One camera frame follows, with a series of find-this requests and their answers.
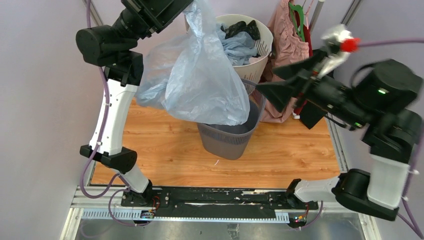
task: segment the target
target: green hanger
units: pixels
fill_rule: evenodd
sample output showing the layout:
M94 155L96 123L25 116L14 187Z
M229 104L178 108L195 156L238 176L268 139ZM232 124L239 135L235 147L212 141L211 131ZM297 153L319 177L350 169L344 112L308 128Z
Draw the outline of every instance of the green hanger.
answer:
M304 34L304 9L301 5L293 5L291 2L288 3L288 6L290 8L290 16L291 21L294 24L294 28L296 29L297 35L302 39L303 42L305 42L305 34ZM300 25L298 26L298 23L296 22L295 13L297 12L299 14L300 18Z

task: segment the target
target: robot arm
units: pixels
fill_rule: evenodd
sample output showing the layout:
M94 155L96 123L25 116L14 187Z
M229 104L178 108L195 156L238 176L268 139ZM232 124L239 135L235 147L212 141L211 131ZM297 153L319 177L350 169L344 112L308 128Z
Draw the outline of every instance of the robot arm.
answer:
M286 81L256 88L277 110L282 111L291 97L300 96L298 103L308 100L317 108L314 113L302 111L301 117L330 113L344 121L338 123L340 126L350 126L350 131L367 126L362 141L370 146L374 161L371 173L351 169L327 180L295 179L286 192L288 197L303 203L337 201L355 212L394 221L409 174L411 152L422 127L422 118L405 107L417 98L423 79L393 59L360 68L372 71L350 88L326 76L346 61L349 53L341 46L350 39L351 33L343 25L331 29L324 35L325 45L317 55L273 69Z
M108 96L104 94L96 129L80 154L89 157L99 145L94 160L121 173L130 189L145 201L151 199L152 182L136 165L137 153L123 147L122 136L131 101L143 75L143 56L130 51L139 39L165 29L193 0L121 0L125 9L112 26L79 30L76 44L86 63L104 67ZM105 111L107 121L98 142Z

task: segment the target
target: gray laundry basket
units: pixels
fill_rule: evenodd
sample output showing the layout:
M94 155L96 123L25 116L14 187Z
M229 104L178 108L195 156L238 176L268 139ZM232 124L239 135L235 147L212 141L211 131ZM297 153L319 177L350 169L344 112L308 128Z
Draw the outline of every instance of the gray laundry basket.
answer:
M204 149L229 160L236 160L243 155L265 108L265 97L255 89L257 84L245 79L242 79L242 82L250 102L249 117L244 124L236 126L197 124Z

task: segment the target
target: pink garment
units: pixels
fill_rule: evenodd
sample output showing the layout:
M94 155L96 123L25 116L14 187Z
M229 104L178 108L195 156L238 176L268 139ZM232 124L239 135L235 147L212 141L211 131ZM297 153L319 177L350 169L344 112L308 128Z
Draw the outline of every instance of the pink garment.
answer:
M295 26L290 18L289 2L293 3L293 0L281 0L268 23L268 28L274 35L273 43L276 52L276 56L268 60L262 75L268 82L283 81L283 79L273 75L272 68L294 64L309 58L309 44L303 42L296 33ZM292 97L283 112L278 112L267 100L261 122L283 123L292 115L296 100Z

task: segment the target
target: laminate floor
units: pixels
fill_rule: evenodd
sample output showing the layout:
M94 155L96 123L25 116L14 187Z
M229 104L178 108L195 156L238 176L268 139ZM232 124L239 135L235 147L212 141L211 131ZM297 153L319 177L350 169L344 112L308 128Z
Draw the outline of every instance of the laminate floor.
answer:
M203 148L195 123L133 101L123 145L137 152L137 165L155 186L283 189L293 179L339 175L324 119L311 130L293 119L283 124L261 122L244 155L227 160ZM97 164L91 183L107 184L113 175Z

